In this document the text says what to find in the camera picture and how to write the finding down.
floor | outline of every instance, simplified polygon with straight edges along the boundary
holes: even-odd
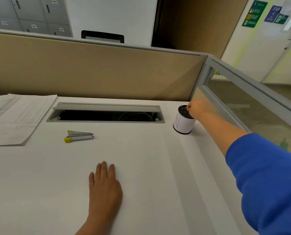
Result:
[[[207,86],[252,132],[291,152],[291,126],[285,121],[232,82],[210,80]],[[266,86],[291,100],[291,86]]]

pen holder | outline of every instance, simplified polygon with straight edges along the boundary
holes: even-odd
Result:
[[[180,134],[190,134],[196,120],[186,110],[187,106],[179,106],[178,114],[173,125],[174,130]]]

tan wall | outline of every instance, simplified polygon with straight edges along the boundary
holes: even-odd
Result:
[[[187,101],[205,59],[0,34],[0,94]]]
[[[159,34],[176,49],[221,57],[248,0],[165,0]]]

green safety sign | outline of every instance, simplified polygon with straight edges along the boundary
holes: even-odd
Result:
[[[286,15],[283,15],[283,14],[278,14],[276,20],[274,21],[274,23],[277,23],[277,24],[281,24],[283,25],[286,20],[288,19],[289,16],[286,16]]]
[[[254,28],[259,21],[267,2],[255,0],[247,14],[242,26]]]

wall sign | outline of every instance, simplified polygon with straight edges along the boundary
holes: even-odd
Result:
[[[267,2],[255,0],[242,26],[254,28],[257,22],[259,21],[266,6],[267,6]]]
[[[274,23],[277,23],[277,24],[281,24],[283,25],[286,20],[288,19],[289,16],[286,16],[286,15],[283,15],[283,14],[279,14],[276,18],[276,20],[274,21]]]
[[[282,7],[280,7],[280,6],[272,6],[271,10],[267,14],[267,17],[265,18],[264,21],[274,23],[274,21],[276,20],[276,17],[281,12],[281,8]]]

